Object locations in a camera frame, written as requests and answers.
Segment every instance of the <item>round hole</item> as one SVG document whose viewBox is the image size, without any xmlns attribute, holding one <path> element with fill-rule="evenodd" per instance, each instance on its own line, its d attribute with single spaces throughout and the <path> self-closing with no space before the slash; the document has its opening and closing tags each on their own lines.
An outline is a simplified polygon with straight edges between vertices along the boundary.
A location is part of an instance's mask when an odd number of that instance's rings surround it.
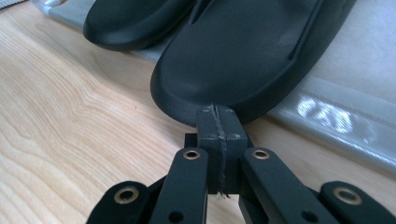
<svg viewBox="0 0 396 224">
<path fill-rule="evenodd" d="M 183 214 L 181 212 L 172 212 L 169 214 L 169 221 L 173 223 L 179 223 L 183 220 Z"/>
<path fill-rule="evenodd" d="M 119 189 L 114 195 L 114 201 L 119 204 L 131 203 L 139 196 L 139 191 L 134 186 Z"/>
<path fill-rule="evenodd" d="M 268 154 L 268 152 L 263 150 L 255 150 L 253 152 L 253 156 L 259 160 L 266 160 L 270 158 L 270 154 Z"/>
<path fill-rule="evenodd" d="M 347 188 L 335 188 L 332 193 L 339 199 L 340 201 L 352 205 L 358 205 L 362 203 L 361 196 L 357 194 L 355 191 Z"/>
<path fill-rule="evenodd" d="M 302 216 L 303 219 L 305 219 L 305 221 L 307 221 L 307 222 L 315 223 L 315 222 L 318 222 L 318 221 L 319 221 L 318 216 L 315 215 L 314 213 L 310 212 L 310 211 L 303 211 L 303 212 L 301 213 L 301 216 Z"/>
<path fill-rule="evenodd" d="M 189 150 L 189 151 L 186 151 L 183 154 L 183 156 L 187 160 L 196 160 L 196 159 L 198 159 L 201 156 L 201 154 L 199 154 L 199 152 L 197 152 L 195 150 Z"/>
</svg>

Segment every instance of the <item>wooden surface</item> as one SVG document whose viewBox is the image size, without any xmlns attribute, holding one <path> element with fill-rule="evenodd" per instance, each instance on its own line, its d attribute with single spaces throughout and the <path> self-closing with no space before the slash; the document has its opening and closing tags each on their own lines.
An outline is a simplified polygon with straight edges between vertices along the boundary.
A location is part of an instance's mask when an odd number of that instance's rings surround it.
<svg viewBox="0 0 396 224">
<path fill-rule="evenodd" d="M 194 132 L 157 108 L 154 63 L 100 49 L 29 2 L 0 10 L 0 223 L 84 223 L 105 191 L 164 176 Z M 342 180 L 396 214 L 396 176 L 267 117 L 246 125 L 308 187 Z M 237 196 L 207 223 L 243 223 Z"/>
</svg>

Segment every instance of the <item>metal rivet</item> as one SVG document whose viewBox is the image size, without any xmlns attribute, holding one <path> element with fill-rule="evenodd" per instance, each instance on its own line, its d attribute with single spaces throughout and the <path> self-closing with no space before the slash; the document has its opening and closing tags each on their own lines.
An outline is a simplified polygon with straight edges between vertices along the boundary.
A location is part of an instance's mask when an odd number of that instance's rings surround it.
<svg viewBox="0 0 396 224">
<path fill-rule="evenodd" d="M 183 153 L 184 158 L 187 160 L 196 160 L 200 158 L 201 154 L 198 151 L 195 150 L 188 150 L 185 153 Z"/>
<path fill-rule="evenodd" d="M 264 150 L 253 151 L 253 156 L 259 160 L 267 160 L 268 158 L 270 158 L 270 154 Z"/>
<path fill-rule="evenodd" d="M 119 189 L 114 195 L 114 201 L 119 204 L 131 203 L 139 196 L 139 190 L 134 186 L 127 186 Z"/>
<path fill-rule="evenodd" d="M 332 193 L 335 195 L 335 197 L 337 197 L 337 199 L 344 203 L 352 205 L 359 205 L 362 203 L 361 196 L 351 189 L 339 187 L 335 188 Z"/>
</svg>

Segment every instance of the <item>wooden table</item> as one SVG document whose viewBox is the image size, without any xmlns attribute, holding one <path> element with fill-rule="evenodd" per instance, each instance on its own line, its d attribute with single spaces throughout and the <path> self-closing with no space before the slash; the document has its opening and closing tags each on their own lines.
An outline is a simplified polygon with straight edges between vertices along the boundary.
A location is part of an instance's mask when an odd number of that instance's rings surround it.
<svg viewBox="0 0 396 224">
<path fill-rule="evenodd" d="M 111 186 L 167 173 L 195 130 L 153 103 L 153 68 L 29 2 L 0 10 L 0 223 L 83 223 Z M 396 174 L 265 116 L 245 127 L 308 187 L 346 181 L 396 214 Z M 210 196 L 207 223 L 243 223 L 237 199 Z"/>
</svg>

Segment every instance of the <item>gray surface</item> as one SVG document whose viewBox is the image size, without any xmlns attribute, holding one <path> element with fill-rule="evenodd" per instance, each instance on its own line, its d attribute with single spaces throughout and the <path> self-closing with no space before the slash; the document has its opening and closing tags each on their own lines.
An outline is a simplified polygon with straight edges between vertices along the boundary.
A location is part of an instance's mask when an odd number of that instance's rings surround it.
<svg viewBox="0 0 396 224">
<path fill-rule="evenodd" d="M 49 10 L 82 28 L 93 0 Z M 302 83 L 270 115 L 396 172 L 396 1 L 357 0 Z M 139 51 L 157 61 L 171 36 Z"/>
</svg>

